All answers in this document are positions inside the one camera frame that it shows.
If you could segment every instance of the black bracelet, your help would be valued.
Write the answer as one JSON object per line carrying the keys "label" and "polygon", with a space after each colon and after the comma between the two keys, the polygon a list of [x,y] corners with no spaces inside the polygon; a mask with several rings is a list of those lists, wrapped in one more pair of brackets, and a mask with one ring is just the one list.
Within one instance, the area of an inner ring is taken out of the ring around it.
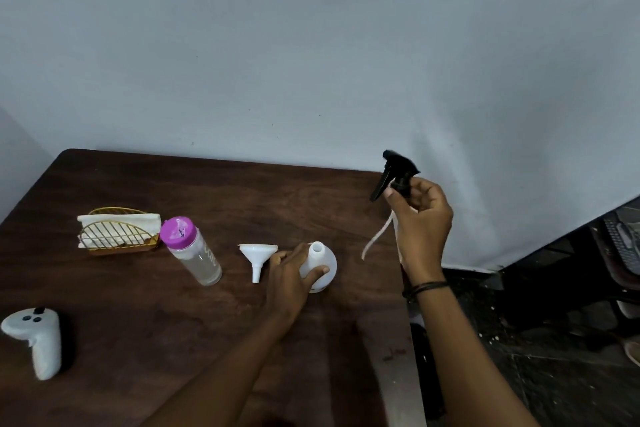
{"label": "black bracelet", "polygon": [[409,291],[404,292],[403,296],[406,299],[412,299],[421,292],[430,291],[431,289],[441,289],[442,287],[448,286],[449,282],[447,282],[446,280],[443,280],[441,282],[424,282],[423,284],[413,286]]}

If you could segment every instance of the purple bottle cap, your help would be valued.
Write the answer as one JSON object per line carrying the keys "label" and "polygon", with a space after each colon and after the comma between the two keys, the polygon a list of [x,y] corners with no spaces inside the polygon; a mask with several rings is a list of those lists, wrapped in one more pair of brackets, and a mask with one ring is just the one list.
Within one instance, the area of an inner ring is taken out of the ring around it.
{"label": "purple bottle cap", "polygon": [[198,229],[186,216],[174,216],[162,224],[160,239],[174,250],[187,248],[196,241]]}

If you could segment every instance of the wooden table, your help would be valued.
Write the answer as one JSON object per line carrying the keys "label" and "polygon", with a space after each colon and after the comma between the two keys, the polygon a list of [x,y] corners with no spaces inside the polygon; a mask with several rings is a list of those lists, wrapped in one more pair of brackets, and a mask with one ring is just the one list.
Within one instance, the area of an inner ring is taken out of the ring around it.
{"label": "wooden table", "polygon": [[[0,226],[0,316],[57,310],[71,366],[39,382],[26,343],[0,337],[0,425],[133,426],[247,330],[264,301],[239,243],[320,240],[338,273],[271,354],[242,425],[424,425],[391,233],[369,203],[379,174],[70,149]],[[128,206],[187,215],[223,277],[203,287],[169,251],[92,257],[76,216]]]}

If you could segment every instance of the funnel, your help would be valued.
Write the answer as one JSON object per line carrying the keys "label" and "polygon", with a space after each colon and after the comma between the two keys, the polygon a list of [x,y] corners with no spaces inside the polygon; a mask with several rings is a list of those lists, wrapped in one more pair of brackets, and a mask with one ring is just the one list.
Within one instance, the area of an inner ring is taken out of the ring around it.
{"label": "funnel", "polygon": [[238,245],[240,252],[249,259],[253,267],[253,283],[260,282],[260,269],[271,255],[278,251],[278,245],[261,245],[258,243],[242,243]]}

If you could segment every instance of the gray wall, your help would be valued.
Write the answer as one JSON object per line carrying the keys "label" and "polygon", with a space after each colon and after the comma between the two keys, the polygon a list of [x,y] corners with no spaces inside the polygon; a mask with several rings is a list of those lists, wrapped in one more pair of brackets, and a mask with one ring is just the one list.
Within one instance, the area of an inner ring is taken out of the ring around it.
{"label": "gray wall", "polygon": [[0,223],[53,158],[0,108]]}
{"label": "gray wall", "polygon": [[445,261],[482,268],[640,194],[640,0],[0,3],[0,101],[52,155],[392,148],[456,209]]}

